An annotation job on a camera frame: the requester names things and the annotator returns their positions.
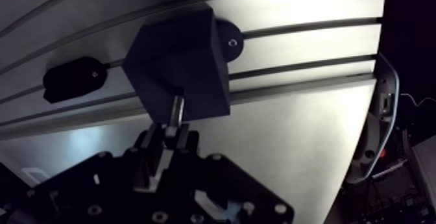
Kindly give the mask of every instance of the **white curved surface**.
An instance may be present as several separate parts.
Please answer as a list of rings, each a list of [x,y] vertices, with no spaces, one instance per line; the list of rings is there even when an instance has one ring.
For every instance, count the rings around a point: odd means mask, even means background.
[[[67,0],[0,39],[0,70],[82,29],[166,0]],[[211,0],[216,16],[251,31],[335,19],[377,18],[384,0]]]

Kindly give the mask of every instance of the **cable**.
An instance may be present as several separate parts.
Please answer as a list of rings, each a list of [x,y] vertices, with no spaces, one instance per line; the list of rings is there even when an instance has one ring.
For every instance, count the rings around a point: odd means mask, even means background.
[[[417,102],[415,101],[415,98],[413,98],[413,96],[410,95],[410,94],[408,94],[408,93],[401,93],[400,95],[401,95],[401,96],[407,96],[407,97],[409,97],[410,100],[412,100],[412,103],[414,104],[415,107],[419,107],[419,106],[421,106],[421,105],[423,104],[423,102],[425,102],[426,100],[431,100],[431,101],[433,101],[433,102],[436,102],[436,99],[431,98],[431,97],[427,97],[427,98],[421,100],[419,103],[417,103]]]

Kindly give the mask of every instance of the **black oval mount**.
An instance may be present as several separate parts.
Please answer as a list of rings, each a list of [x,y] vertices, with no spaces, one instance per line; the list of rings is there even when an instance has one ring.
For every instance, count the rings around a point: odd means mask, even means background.
[[[217,33],[224,60],[227,63],[235,60],[244,48],[241,30],[229,21],[217,20]]]

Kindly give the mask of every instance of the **metal pin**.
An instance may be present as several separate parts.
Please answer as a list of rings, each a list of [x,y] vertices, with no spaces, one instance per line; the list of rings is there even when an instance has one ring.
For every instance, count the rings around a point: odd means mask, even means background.
[[[177,129],[182,124],[183,109],[185,105],[185,100],[183,97],[176,96],[173,102],[173,109],[171,111],[171,119],[167,128],[165,129],[166,138],[174,138],[177,133]]]

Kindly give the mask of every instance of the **bolt hole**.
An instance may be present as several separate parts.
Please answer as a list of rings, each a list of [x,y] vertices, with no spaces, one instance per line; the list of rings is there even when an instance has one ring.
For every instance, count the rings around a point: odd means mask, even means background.
[[[204,222],[204,216],[201,214],[193,214],[191,216],[191,222],[194,224],[201,224]]]
[[[99,205],[91,205],[88,208],[88,214],[90,216],[98,216],[101,212],[103,212],[103,209]]]
[[[151,216],[151,219],[155,223],[165,223],[168,220],[168,215],[165,212],[163,212],[163,211],[156,211]]]
[[[372,150],[365,151],[365,157],[367,157],[367,158],[374,158],[374,156],[376,156],[374,151],[372,151]]]
[[[278,214],[285,214],[286,213],[286,206],[279,204],[279,205],[276,205],[274,207],[274,210]]]
[[[231,39],[230,41],[228,41],[228,45],[230,47],[235,47],[237,45],[237,41],[234,39]]]

